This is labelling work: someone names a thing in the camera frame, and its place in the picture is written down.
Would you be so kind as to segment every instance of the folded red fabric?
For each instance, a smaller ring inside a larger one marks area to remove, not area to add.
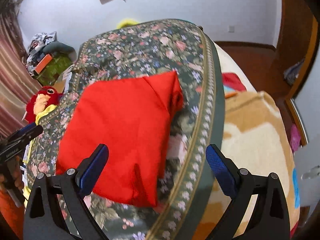
[[[175,71],[92,84],[60,142],[56,173],[77,167],[104,143],[109,160],[93,192],[119,203],[156,206],[171,120],[182,106]]]
[[[223,73],[222,83],[224,86],[230,87],[237,91],[247,91],[245,86],[241,83],[240,78],[235,73]]]

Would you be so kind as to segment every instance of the silver screw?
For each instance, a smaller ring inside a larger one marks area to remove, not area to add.
[[[38,175],[37,175],[37,178],[38,179],[42,179],[44,177],[44,173],[43,172],[41,172],[41,173],[39,173]]]
[[[68,175],[72,175],[72,174],[74,174],[75,172],[76,172],[75,169],[69,169],[69,170],[67,170],[67,174],[68,174]]]
[[[240,173],[242,175],[248,175],[249,171],[247,169],[245,169],[245,168],[242,168],[242,169],[240,169]]]
[[[274,172],[272,172],[272,173],[271,173],[271,178],[273,178],[273,179],[278,179],[278,175],[275,174]]]

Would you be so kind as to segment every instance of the beige and brown blanket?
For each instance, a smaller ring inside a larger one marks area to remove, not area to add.
[[[278,174],[286,196],[290,228],[299,220],[292,172],[294,162],[279,109],[265,92],[243,92],[226,99],[221,147],[225,157],[254,175]],[[251,217],[257,195],[252,196],[235,236],[242,234]],[[205,239],[225,212],[230,198],[214,182],[212,193],[193,239]]]

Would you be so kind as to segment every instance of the white bed sheet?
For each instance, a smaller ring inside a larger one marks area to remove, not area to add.
[[[226,53],[222,48],[220,48],[217,44],[214,43],[216,46],[219,61],[220,61],[220,67],[221,72],[233,72],[235,73],[241,80],[242,84],[246,87],[247,91],[256,92],[253,85],[250,83],[246,75],[243,73],[241,68],[235,63],[235,61],[229,56],[228,53]]]

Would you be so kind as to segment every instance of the floral bedspread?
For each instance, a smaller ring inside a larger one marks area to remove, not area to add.
[[[86,87],[99,80],[134,78],[175,70],[184,96],[183,110],[171,125],[165,176],[158,181],[159,205],[136,208],[91,194],[84,202],[109,239],[191,239],[210,196],[213,178],[205,147],[221,145],[224,97],[219,60],[211,41],[194,24],[160,20],[97,35],[85,42],[72,69],[69,91],[39,124],[27,165],[28,186],[38,173],[55,174],[59,141]],[[217,103],[221,94],[222,100]],[[63,196],[62,214],[76,230]],[[188,224],[188,212],[197,207]]]

